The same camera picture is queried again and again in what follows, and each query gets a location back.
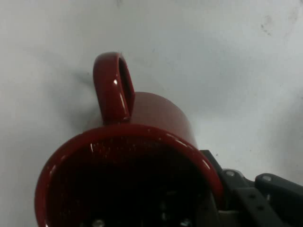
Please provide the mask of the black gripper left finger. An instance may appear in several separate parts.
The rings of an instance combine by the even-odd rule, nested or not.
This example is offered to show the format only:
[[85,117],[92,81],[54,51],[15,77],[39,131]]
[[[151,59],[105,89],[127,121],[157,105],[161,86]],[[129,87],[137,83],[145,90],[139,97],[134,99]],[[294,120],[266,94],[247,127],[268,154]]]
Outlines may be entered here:
[[197,227],[201,194],[158,191],[114,205],[91,219],[92,227]]

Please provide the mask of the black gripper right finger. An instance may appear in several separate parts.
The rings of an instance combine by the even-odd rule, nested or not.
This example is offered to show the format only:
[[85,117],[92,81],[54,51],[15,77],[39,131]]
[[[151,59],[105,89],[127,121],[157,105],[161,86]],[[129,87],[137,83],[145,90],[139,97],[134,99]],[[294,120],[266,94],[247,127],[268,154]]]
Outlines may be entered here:
[[301,227],[303,187],[263,173],[251,181],[234,169],[223,169],[209,150],[202,150],[223,183],[219,208],[208,192],[198,212],[200,227]]

